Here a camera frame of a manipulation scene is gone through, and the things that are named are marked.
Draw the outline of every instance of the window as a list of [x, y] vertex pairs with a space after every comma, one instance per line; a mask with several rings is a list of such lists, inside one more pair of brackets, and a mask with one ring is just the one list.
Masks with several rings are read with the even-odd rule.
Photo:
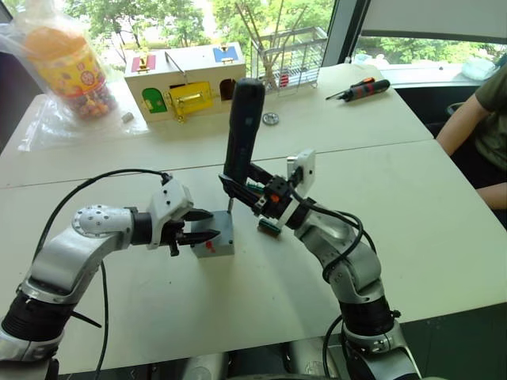
[[378, 67], [394, 84], [469, 82], [483, 79], [505, 53], [502, 44], [361, 36], [352, 60]]
[[[96, 50], [123, 70], [126, 57], [139, 51], [238, 41], [247, 64], [250, 36], [235, 3], [250, 8], [259, 34], [276, 29], [281, 0], [53, 0], [57, 9], [79, 19]], [[279, 31], [330, 24], [336, 0], [284, 0]], [[16, 15], [25, 0], [3, 0]]]

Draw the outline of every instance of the black cable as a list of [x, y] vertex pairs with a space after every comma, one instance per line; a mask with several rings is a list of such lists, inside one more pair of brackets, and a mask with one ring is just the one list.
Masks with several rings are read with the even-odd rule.
[[324, 336], [324, 341], [322, 342], [322, 365], [324, 366], [324, 375], [327, 378], [330, 378], [330, 369], [327, 365], [327, 348], [330, 345], [330, 338], [331, 334], [333, 333], [333, 330], [338, 326], [338, 323], [341, 321], [341, 315], [338, 315], [338, 317], [331, 323], [330, 327], [326, 331], [326, 335]]
[[101, 272], [102, 272], [102, 290], [104, 291], [104, 338], [102, 340], [101, 356], [99, 357], [93, 380], [98, 380], [99, 376], [101, 375], [102, 363], [104, 362], [105, 350], [108, 347], [108, 337], [109, 337], [108, 281], [105, 274], [104, 261], [101, 261]]
[[35, 260], [35, 258], [39, 254], [40, 250], [44, 246], [44, 243], [46, 242], [46, 238], [48, 237], [48, 234], [49, 234], [49, 230], [51, 229], [51, 225], [55, 221], [56, 215], [58, 215], [58, 213], [62, 210], [63, 206], [65, 206], [65, 203], [67, 203], [78, 192], [80, 192], [84, 188], [87, 188], [88, 186], [90, 186], [91, 184], [97, 182], [98, 180], [101, 180], [102, 178], [114, 176], [115, 174], [122, 174], [122, 173], [149, 173], [149, 174], [156, 174], [156, 175], [162, 177], [162, 183], [164, 181], [168, 181], [169, 180], [169, 174], [164, 173], [164, 172], [157, 172], [157, 171], [149, 170], [149, 169], [119, 169], [119, 170], [113, 170], [113, 171], [107, 172], [107, 173], [102, 173], [100, 176], [96, 176], [96, 177], [90, 178], [89, 180], [84, 181], [82, 184], [80, 184], [74, 190], [72, 190], [71, 192], [69, 192], [65, 196], [65, 198], [63, 198], [60, 201], [60, 203], [58, 203], [58, 205], [56, 206], [55, 210], [49, 216], [49, 219], [46, 222], [46, 226], [44, 227], [44, 229], [42, 230], [42, 234], [40, 235], [39, 242], [37, 243], [37, 247], [36, 247], [35, 253], [33, 254], [33, 259], [32, 260]]
[[361, 238], [363, 236], [366, 237], [366, 240], [368, 241], [368, 244], [371, 246], [372, 250], [374, 252], [376, 252], [376, 247], [373, 244], [372, 238], [370, 237], [370, 235], [366, 231], [364, 231], [363, 223], [354, 214], [350, 214], [350, 213], [344, 212], [344, 211], [331, 211], [331, 210], [327, 210], [327, 209], [319, 207], [319, 206], [315, 206], [314, 204], [310, 203], [308, 200], [303, 199], [303, 197], [297, 193], [297, 191], [294, 189], [294, 185], [292, 184], [291, 181], [288, 182], [288, 188], [289, 188], [291, 195], [298, 202], [300, 202], [302, 205], [304, 205], [304, 206], [308, 207], [309, 209], [311, 209], [315, 212], [318, 212], [320, 214], [329, 215], [331, 217], [337, 218], [337, 219], [341, 220], [342, 222], [348, 224], [349, 226], [352, 226], [357, 229], [357, 235], [354, 238], [353, 242], [350, 244], [350, 246], [336, 259], [331, 260], [331, 262], [329, 262], [322, 270], [322, 277], [324, 278], [324, 280], [326, 282], [329, 282], [330, 273], [334, 269], [334, 267], [336, 267], [336, 265], [340, 261], [344, 260], [350, 253], [352, 253], [352, 251], [359, 245]]

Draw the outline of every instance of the black handle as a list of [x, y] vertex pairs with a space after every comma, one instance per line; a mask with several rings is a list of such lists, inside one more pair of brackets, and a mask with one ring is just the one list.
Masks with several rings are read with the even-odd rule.
[[343, 94], [343, 100], [354, 101], [362, 97], [370, 97], [371, 95], [375, 95], [376, 93], [383, 93], [386, 89], [389, 88], [390, 85], [391, 84], [387, 79], [382, 79], [377, 82], [352, 87], [345, 91], [345, 93]]
[[264, 95], [265, 88], [257, 79], [240, 79], [234, 88], [229, 119], [231, 129], [223, 174], [239, 184], [245, 184], [248, 177], [255, 136], [261, 122]]

